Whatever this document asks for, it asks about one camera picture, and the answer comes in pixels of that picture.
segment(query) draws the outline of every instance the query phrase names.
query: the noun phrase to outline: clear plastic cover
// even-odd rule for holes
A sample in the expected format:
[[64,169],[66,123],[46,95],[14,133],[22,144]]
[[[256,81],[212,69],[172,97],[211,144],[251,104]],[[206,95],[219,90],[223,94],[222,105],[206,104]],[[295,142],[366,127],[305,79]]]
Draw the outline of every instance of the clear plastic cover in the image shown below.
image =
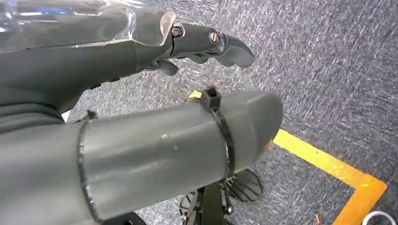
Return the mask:
[[135,0],[0,0],[0,53],[122,41],[160,46],[175,17]]

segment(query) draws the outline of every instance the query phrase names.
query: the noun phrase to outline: metal screw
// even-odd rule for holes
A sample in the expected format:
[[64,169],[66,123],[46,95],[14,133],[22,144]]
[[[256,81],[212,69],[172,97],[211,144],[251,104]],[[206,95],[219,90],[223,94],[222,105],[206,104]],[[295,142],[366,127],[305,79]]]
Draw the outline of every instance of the metal screw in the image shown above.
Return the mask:
[[218,43],[218,32],[216,30],[210,30],[209,39],[212,44],[216,45]]
[[183,31],[179,28],[179,27],[173,27],[173,29],[171,30],[171,34],[173,35],[173,37],[181,37],[183,34]]

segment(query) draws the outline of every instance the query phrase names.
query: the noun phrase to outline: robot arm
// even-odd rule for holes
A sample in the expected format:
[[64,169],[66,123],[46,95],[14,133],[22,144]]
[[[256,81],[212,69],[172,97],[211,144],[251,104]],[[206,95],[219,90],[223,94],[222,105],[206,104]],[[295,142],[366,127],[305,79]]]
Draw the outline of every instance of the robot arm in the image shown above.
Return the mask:
[[[245,44],[212,28],[174,23],[170,31],[159,46],[123,41],[0,54],[0,224],[101,224],[225,177],[225,140],[198,103],[66,124],[60,117],[103,82],[142,70],[174,75],[168,59],[253,63]],[[272,143],[282,103],[241,93],[223,97],[220,111],[237,173]]]

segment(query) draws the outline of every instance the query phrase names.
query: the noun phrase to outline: prosthetic hand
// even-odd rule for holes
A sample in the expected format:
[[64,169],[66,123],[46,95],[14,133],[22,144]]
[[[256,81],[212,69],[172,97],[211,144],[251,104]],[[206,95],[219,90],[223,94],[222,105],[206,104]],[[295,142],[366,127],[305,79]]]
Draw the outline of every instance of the prosthetic hand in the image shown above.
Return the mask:
[[[280,99],[264,92],[223,97],[217,109],[190,103],[65,124],[61,113],[101,83],[143,70],[174,75],[177,68],[168,59],[204,63],[215,58],[225,66],[248,67],[253,53],[236,38],[176,23],[172,15],[161,23],[162,31],[142,36],[122,26],[123,37],[133,38],[113,39],[112,28],[132,16],[120,16],[120,7],[117,13],[87,7],[117,1],[12,2],[0,2],[7,10],[0,18],[0,224],[102,224],[224,179],[231,159],[227,174],[247,168],[281,125]],[[145,22],[165,15],[142,12],[137,18]],[[38,32],[42,23],[49,26],[46,32]],[[101,29],[87,30],[92,26]],[[91,39],[99,31],[99,38]],[[221,129],[220,120],[228,129]]]

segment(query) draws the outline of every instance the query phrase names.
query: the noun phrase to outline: yellow floor tape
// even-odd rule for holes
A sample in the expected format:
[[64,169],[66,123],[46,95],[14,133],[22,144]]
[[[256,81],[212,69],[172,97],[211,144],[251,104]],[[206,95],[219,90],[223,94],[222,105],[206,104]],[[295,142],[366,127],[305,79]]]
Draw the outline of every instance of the yellow floor tape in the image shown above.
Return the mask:
[[274,143],[355,188],[333,225],[359,225],[387,188],[380,180],[279,130]]

